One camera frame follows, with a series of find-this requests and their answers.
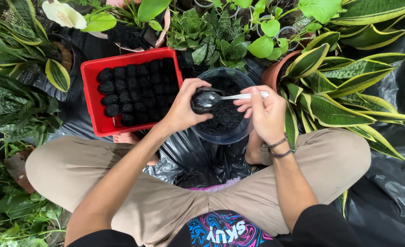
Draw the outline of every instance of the black t-shirt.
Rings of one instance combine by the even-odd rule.
[[[68,247],[137,247],[134,238],[114,230],[90,233]],[[168,247],[361,247],[362,243],[341,213],[327,205],[305,209],[292,241],[278,241],[244,216],[217,210],[188,221]]]

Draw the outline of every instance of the black polybag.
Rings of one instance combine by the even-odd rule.
[[[117,47],[106,44],[106,40],[79,31],[68,35],[69,40],[81,48],[88,59],[119,54]],[[343,55],[362,58],[380,52],[405,53],[405,36],[385,48],[374,51],[345,49]],[[259,84],[265,66],[256,58],[245,59],[248,76]],[[386,99],[397,107],[399,113],[405,114],[405,61],[364,93]],[[76,135],[112,141],[110,137],[94,135],[83,92],[66,101],[66,104],[67,110],[64,112],[67,121],[51,139]],[[381,123],[374,125],[374,128],[405,157],[405,126]],[[136,134],[142,137],[146,132]],[[228,179],[250,175],[250,166],[244,161],[247,142],[248,138],[245,138],[231,145],[215,145],[201,140],[191,129],[187,129],[167,139],[158,152],[158,165],[146,167],[144,171],[183,188],[225,183]],[[338,209],[341,207],[338,200],[331,205]],[[366,246],[405,247],[405,161],[372,151],[369,171],[349,189],[345,213],[349,224]]]

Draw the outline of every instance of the spoon handle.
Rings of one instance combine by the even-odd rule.
[[[266,91],[260,91],[260,94],[262,97],[268,97],[270,94]],[[251,94],[238,94],[238,95],[233,95],[233,96],[224,96],[221,97],[222,99],[241,99],[241,98],[251,98]]]

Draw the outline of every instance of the metal spoon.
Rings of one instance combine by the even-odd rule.
[[[262,97],[268,97],[270,94],[266,91],[261,91],[260,94]],[[220,96],[219,94],[215,92],[205,92],[200,95],[198,95],[195,99],[196,102],[195,104],[199,107],[213,107],[219,101],[225,100],[225,99],[241,99],[241,98],[251,98],[251,94],[238,94],[238,95],[233,95],[233,96]]]

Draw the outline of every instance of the white spathe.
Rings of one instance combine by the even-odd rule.
[[[61,26],[77,29],[86,28],[86,20],[83,16],[67,3],[59,3],[58,0],[46,0],[42,3],[42,10],[49,20]]]

